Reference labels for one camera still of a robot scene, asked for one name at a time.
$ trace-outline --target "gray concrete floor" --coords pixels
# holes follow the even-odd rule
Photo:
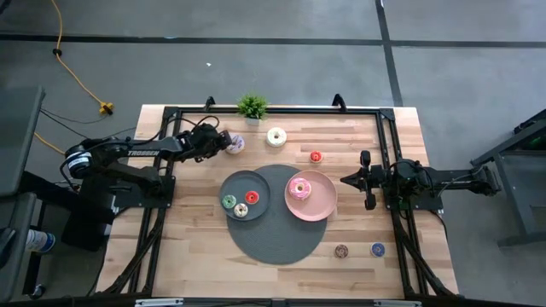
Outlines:
[[[58,0],[65,33],[210,38],[380,38],[371,0]],[[541,0],[384,0],[393,39],[544,40]],[[0,31],[55,34],[49,1],[14,0]],[[44,107],[80,120],[97,105],[51,54],[53,43],[0,42],[0,86],[41,84]],[[72,125],[104,136],[136,124],[144,103],[233,102],[248,91],[271,103],[392,106],[381,47],[214,44],[64,43],[63,60],[116,114],[96,125]],[[546,49],[395,48],[405,106],[417,107],[431,165],[468,161],[509,136],[546,106]],[[81,139],[47,118],[37,131],[66,149]],[[62,157],[32,144],[28,169],[60,180]],[[546,244],[499,249],[516,232],[504,194],[443,196],[450,251],[461,294],[525,304],[546,302]],[[62,212],[46,227],[60,232]],[[87,293],[102,252],[59,246],[40,279],[48,297]]]

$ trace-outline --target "pink frosted donut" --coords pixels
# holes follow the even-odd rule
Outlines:
[[[288,192],[295,200],[304,200],[311,194],[311,184],[304,178],[294,178],[288,184]]]

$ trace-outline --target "white pot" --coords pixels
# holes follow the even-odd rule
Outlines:
[[[247,125],[259,125],[259,119],[247,118]]]

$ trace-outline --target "potted plant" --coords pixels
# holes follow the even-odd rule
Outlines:
[[[246,94],[237,103],[237,108],[238,113],[247,118],[247,124],[259,125],[259,121],[265,116],[267,101],[263,96]]]

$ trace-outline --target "wooden tabletop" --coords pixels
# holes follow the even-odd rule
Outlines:
[[[136,138],[149,138],[160,128],[163,107],[142,107]],[[427,151],[416,109],[398,107],[394,110],[403,156],[427,165]],[[193,121],[204,116],[198,113],[184,115]],[[154,283],[155,297],[403,297],[391,216],[384,207],[380,190],[374,191],[377,207],[366,211],[365,194],[340,182],[341,177],[360,167],[361,150],[371,152],[372,164],[381,164],[373,116],[270,114],[260,126],[249,126],[236,115],[217,116],[220,119],[218,129],[242,135],[246,148],[235,156],[222,152],[199,164],[193,160],[175,164],[173,174],[177,185],[173,206],[166,214]],[[281,127],[288,134],[282,148],[272,148],[265,143],[265,133],[272,127]],[[189,128],[189,124],[183,124],[183,129]],[[387,140],[392,149],[390,137]],[[324,154],[319,165],[309,162],[313,150]],[[152,163],[151,159],[130,160],[130,165],[137,167]],[[337,214],[328,220],[322,242],[309,257],[295,264],[263,264],[244,254],[231,240],[227,217],[218,203],[218,191],[228,175],[270,164],[321,171],[338,190]],[[110,286],[131,260],[141,218],[142,209],[135,208],[114,221],[97,291]],[[457,292],[442,224],[428,211],[417,211],[415,222],[423,257],[442,282]],[[374,258],[370,254],[370,245],[374,242],[385,244],[385,257]],[[339,244],[348,246],[347,258],[334,256],[334,248]],[[417,289],[409,255],[408,260],[412,285]],[[146,268],[148,259],[143,263]],[[141,278],[146,273],[145,269],[142,271]]]

